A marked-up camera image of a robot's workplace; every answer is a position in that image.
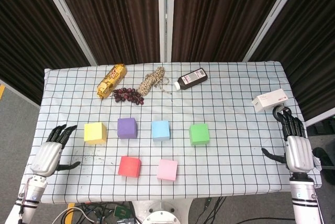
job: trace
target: red cube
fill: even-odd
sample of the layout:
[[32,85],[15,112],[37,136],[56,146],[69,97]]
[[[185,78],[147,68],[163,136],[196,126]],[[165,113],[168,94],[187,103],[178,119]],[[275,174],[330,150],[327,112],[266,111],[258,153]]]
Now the red cube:
[[119,166],[119,175],[135,177],[140,175],[141,161],[138,158],[122,156]]

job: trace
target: green cube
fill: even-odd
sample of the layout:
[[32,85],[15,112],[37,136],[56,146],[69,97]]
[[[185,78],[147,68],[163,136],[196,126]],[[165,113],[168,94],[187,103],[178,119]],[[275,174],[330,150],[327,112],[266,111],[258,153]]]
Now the green cube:
[[189,139],[191,145],[207,144],[209,142],[209,132],[207,124],[195,124],[189,127]]

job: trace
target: gray floor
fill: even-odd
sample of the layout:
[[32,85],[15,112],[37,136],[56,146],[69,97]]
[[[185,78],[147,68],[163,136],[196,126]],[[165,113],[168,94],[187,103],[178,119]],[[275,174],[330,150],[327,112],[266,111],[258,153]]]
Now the gray floor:
[[[2,196],[2,210],[0,220],[5,220],[15,199],[22,173],[24,171],[35,126],[38,108],[24,101],[10,90],[5,89],[0,100],[0,195]],[[324,147],[335,141],[335,136],[310,137],[312,147]],[[335,187],[323,181],[322,188],[317,190],[321,210],[325,223],[335,223]],[[203,223],[214,206],[212,200],[209,209],[200,218]],[[189,212],[189,223],[195,223],[204,207],[204,199],[193,201]],[[52,223],[54,218],[66,208],[61,205],[41,204],[34,215],[32,223]],[[293,208],[290,193],[271,193],[264,195],[246,195],[227,197],[215,223],[236,223],[241,220],[256,217],[285,217],[293,218]],[[254,221],[249,223],[292,223],[291,221]]]

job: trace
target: dark curtain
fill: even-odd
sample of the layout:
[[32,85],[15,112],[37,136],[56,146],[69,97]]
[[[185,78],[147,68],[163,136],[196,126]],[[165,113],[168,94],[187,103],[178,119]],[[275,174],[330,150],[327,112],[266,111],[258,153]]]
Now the dark curtain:
[[280,61],[305,120],[335,107],[335,0],[288,0],[250,61]]
[[65,0],[98,64],[159,62],[158,0]]
[[44,69],[89,65],[52,0],[0,0],[0,79],[40,104]]
[[172,61],[242,61],[276,0],[174,0]]

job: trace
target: yellow cube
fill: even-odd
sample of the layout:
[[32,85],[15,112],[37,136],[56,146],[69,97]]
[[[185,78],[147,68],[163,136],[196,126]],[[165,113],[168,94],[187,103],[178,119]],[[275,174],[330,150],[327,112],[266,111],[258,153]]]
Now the yellow cube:
[[84,140],[87,144],[105,144],[107,129],[103,123],[90,123],[84,126]]

